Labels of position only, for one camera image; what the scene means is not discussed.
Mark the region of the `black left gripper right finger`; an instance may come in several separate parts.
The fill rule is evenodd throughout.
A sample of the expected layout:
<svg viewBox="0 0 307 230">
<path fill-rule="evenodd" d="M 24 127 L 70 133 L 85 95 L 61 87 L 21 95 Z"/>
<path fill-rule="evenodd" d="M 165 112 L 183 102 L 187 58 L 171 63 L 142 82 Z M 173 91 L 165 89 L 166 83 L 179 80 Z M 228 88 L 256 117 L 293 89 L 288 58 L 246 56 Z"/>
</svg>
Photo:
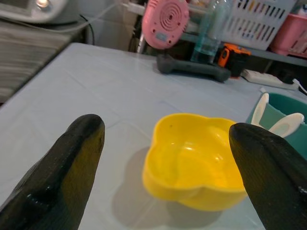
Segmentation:
<svg viewBox="0 0 307 230">
<path fill-rule="evenodd" d="M 229 129 L 245 190 L 267 230 L 307 228 L 307 161 L 284 138 L 247 123 Z"/>
</svg>

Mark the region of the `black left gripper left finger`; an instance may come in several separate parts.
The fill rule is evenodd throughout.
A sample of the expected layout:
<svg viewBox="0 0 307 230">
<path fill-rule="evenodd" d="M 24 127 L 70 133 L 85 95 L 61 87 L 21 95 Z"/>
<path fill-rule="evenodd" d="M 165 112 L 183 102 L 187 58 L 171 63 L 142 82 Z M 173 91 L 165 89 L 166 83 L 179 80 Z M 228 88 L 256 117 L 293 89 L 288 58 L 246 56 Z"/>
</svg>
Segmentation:
<svg viewBox="0 0 307 230">
<path fill-rule="evenodd" d="M 86 114 L 74 120 L 1 205 L 1 229 L 78 229 L 104 142 L 100 116 Z"/>
</svg>

